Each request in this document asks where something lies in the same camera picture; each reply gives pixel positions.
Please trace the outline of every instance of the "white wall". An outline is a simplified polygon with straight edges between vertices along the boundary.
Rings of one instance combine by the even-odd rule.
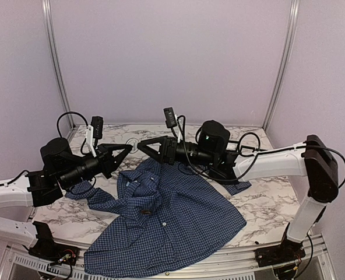
[[[317,134],[345,155],[345,0],[301,1],[294,49],[268,134],[276,147]],[[292,178],[292,183],[301,200],[306,180]],[[314,229],[320,231],[337,278],[345,280],[345,185]]]
[[[42,168],[39,150],[57,137],[62,112],[41,2],[0,1],[0,180]],[[0,209],[1,216],[20,221],[27,213]],[[0,260],[5,247],[0,241]]]
[[[52,0],[72,110],[108,123],[261,126],[291,1]]]

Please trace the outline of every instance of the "robotic arm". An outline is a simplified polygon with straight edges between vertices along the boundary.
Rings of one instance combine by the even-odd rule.
[[[167,127],[178,126],[172,108],[167,108]],[[208,176],[220,184],[235,184],[257,178],[274,176],[307,176],[309,191],[301,203],[297,214],[287,226],[280,245],[257,249],[256,260],[260,267],[277,265],[305,257],[302,242],[310,228],[322,216],[328,203],[339,192],[337,161],[331,149],[316,136],[309,135],[307,140],[293,146],[260,150],[253,147],[250,154],[244,155],[242,149],[227,150],[230,133],[220,123],[207,121],[199,129],[197,143],[178,142],[177,137],[158,137],[141,141],[138,148],[160,163],[174,164],[183,162],[206,166]],[[152,148],[159,144],[159,149]],[[296,271],[287,269],[291,279]]]
[[[29,172],[27,176],[11,181],[0,181],[0,208],[49,205],[63,196],[62,190],[70,191],[72,186],[83,180],[91,180],[100,173],[107,179],[110,178],[132,146],[101,144],[94,147],[93,131],[93,127],[89,125],[86,141],[90,153],[76,156],[72,153],[68,140],[55,138],[40,149],[44,162],[42,170]],[[24,223],[0,217],[0,240],[22,244],[29,248],[29,254],[48,260],[63,262],[70,253],[66,261],[72,265],[76,262],[78,248],[54,242],[45,223]]]

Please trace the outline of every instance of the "shirt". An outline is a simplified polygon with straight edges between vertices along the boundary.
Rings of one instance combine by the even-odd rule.
[[[118,199],[88,182],[74,186],[73,193],[88,192],[67,193],[87,198],[90,209],[120,215],[85,252],[86,273],[120,278],[178,270],[207,258],[246,225],[205,179],[181,169],[147,159],[119,173]],[[234,193],[249,186],[226,187]]]

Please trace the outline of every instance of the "white marble pattern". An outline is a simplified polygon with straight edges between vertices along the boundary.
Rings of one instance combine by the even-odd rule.
[[[187,141],[194,141],[198,128],[198,125],[186,126]],[[259,135],[263,149],[272,148],[263,129],[249,127],[227,127],[227,129],[231,132],[231,139],[238,139],[243,133],[253,131]],[[84,126],[81,126],[71,141],[73,153],[77,155],[80,154],[84,131]],[[99,143],[124,144],[130,138],[143,140],[163,135],[171,135],[171,131],[165,125],[105,125],[103,139]],[[246,137],[244,145],[256,146],[255,138]],[[129,154],[121,167],[113,172],[113,178],[107,180],[102,175],[98,175],[96,187],[101,187],[116,198],[118,172],[132,170],[146,158],[147,156],[140,151]],[[252,187],[233,196],[216,182],[210,183],[229,199],[247,221],[246,227],[225,247],[254,245],[256,241],[262,244],[281,240],[287,223],[292,220],[299,206],[294,190],[285,177],[252,180]],[[86,201],[61,198],[52,205],[39,207],[34,220],[49,224],[55,238],[92,244],[117,216],[90,210]]]

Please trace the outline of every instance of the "blue plaid shirt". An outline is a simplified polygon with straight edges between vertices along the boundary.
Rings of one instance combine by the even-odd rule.
[[[249,186],[225,187],[235,194]],[[83,182],[73,192],[90,187]],[[66,195],[87,198],[90,209],[120,214],[85,252],[89,274],[149,277],[178,270],[207,258],[246,225],[206,180],[181,173],[178,164],[147,159],[136,170],[120,172],[117,189],[119,199],[100,188]]]

